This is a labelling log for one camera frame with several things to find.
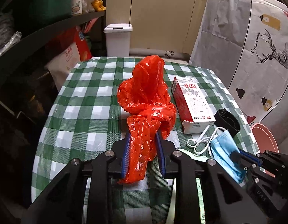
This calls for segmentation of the orange plastic bag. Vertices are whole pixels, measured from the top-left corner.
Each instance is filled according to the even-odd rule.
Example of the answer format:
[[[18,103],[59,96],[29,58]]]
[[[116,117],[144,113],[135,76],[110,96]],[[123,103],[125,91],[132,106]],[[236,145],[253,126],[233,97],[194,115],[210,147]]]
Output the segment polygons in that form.
[[[176,107],[164,82],[164,65],[157,55],[145,57],[134,67],[132,78],[118,88],[118,104],[130,114],[131,134],[129,166],[122,183],[144,179],[148,162],[157,155],[155,134],[160,132],[166,139],[175,124]]]

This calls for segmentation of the blue surgical mask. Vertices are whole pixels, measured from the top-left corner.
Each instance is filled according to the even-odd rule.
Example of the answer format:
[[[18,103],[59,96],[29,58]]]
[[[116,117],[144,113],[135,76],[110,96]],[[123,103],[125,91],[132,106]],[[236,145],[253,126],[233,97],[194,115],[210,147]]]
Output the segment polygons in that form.
[[[229,131],[225,130],[213,138],[210,141],[210,147],[213,158],[238,184],[241,184],[245,178],[245,171],[230,158],[233,152],[239,153],[240,151]]]

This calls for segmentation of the red white carton box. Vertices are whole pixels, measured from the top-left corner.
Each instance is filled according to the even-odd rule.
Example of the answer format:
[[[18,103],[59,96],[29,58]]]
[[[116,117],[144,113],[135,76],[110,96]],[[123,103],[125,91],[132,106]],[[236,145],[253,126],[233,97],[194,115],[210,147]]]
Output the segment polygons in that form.
[[[214,124],[214,114],[195,78],[174,77],[171,92],[185,134],[202,133]]]

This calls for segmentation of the black elastic band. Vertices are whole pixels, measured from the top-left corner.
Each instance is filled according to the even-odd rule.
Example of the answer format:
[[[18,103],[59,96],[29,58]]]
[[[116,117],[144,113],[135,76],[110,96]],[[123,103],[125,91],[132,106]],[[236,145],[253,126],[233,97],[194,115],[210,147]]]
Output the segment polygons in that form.
[[[215,126],[222,127],[229,131],[232,138],[240,132],[240,123],[236,117],[226,109],[219,109],[215,117]]]

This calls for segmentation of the green white snack pouch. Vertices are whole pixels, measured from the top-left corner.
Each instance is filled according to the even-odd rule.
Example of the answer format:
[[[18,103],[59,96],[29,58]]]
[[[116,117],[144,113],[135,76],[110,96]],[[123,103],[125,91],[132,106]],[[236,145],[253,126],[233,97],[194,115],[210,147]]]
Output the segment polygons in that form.
[[[196,155],[185,149],[179,149],[179,150],[183,154],[189,156],[191,160],[193,160],[193,162],[196,164],[196,171],[203,170],[202,169],[203,163],[205,163],[208,160],[206,156]],[[198,199],[199,199],[200,223],[206,223],[202,186],[201,186],[201,180],[199,176],[200,174],[196,173],[196,185],[197,185],[197,193],[198,193]]]

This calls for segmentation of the pink plastic trash bin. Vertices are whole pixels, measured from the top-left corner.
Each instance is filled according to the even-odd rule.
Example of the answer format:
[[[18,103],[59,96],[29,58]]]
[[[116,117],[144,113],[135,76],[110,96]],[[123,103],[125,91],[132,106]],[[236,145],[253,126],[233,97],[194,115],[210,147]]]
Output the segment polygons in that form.
[[[255,123],[251,130],[261,153],[266,150],[279,153],[277,142],[266,126],[261,123]]]

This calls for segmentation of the white lidded trash can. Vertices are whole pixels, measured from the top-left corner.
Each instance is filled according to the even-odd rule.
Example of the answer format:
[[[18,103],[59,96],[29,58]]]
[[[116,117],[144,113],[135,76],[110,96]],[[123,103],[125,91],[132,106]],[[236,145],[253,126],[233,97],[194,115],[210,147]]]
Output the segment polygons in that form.
[[[108,57],[129,57],[132,31],[133,26],[129,23],[109,24],[104,29]]]

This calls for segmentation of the beige kitchen cabinet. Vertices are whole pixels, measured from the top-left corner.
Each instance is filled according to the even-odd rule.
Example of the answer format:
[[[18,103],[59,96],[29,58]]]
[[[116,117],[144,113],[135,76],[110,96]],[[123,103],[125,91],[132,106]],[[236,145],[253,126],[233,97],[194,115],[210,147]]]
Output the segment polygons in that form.
[[[106,0],[106,23],[129,23],[130,55],[189,60],[207,0]]]

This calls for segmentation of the green checkered tablecloth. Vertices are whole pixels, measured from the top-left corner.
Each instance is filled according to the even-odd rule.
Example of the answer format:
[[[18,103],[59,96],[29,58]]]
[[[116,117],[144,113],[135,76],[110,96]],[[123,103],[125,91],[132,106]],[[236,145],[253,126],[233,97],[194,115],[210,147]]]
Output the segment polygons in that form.
[[[132,77],[138,58],[94,57],[77,64],[68,75],[41,132],[32,171],[32,200],[73,158],[94,159],[126,133],[125,112],[117,102],[117,89]],[[235,137],[240,149],[259,150],[238,104],[211,70],[166,61],[164,81],[194,77],[213,112],[224,108],[240,122]],[[150,162],[144,180],[131,185],[112,181],[116,223],[164,223],[171,201],[172,181],[162,178],[158,162]]]

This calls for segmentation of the deer print cloth cover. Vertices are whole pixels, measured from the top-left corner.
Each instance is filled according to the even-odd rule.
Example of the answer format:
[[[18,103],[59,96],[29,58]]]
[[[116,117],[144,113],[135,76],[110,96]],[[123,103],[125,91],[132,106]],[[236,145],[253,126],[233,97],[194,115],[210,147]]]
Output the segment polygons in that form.
[[[265,0],[206,0],[190,62],[211,69],[245,116],[288,136],[288,9]]]

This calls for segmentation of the black storage shelf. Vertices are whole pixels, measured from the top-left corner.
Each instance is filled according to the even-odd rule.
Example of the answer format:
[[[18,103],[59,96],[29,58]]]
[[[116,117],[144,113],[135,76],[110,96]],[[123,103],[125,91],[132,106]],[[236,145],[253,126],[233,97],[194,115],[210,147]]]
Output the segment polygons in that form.
[[[9,13],[13,31],[22,34],[20,41],[0,57],[0,131],[30,123],[43,125],[47,114],[33,109],[30,99],[36,96],[49,109],[57,91],[51,83],[40,86],[34,76],[58,54],[53,40],[63,31],[98,19],[98,25],[89,31],[90,51],[94,56],[106,55],[105,12],[43,20],[36,15],[35,2],[0,0],[0,13]]]

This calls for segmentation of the red rice sack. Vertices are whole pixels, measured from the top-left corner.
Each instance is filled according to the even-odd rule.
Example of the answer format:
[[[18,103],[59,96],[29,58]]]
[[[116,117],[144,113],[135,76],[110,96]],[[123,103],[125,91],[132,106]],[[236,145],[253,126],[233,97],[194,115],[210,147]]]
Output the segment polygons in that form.
[[[76,64],[91,59],[92,54],[80,26],[63,31],[53,40],[53,44],[58,54],[45,68],[50,72],[57,90],[60,90]]]

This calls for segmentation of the yellow toy on shelf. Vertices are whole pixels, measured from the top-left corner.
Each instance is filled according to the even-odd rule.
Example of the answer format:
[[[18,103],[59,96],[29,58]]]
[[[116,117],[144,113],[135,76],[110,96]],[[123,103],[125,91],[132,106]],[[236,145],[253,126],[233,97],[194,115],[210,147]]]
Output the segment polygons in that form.
[[[91,4],[96,12],[106,10],[106,7],[103,5],[103,0],[93,0]]]

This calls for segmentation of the white jar on shelf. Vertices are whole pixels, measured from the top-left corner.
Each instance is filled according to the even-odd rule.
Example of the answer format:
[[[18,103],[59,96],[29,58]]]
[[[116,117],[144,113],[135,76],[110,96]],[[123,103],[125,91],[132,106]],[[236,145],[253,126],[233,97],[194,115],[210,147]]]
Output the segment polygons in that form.
[[[82,0],[72,0],[72,15],[80,15],[82,14]]]

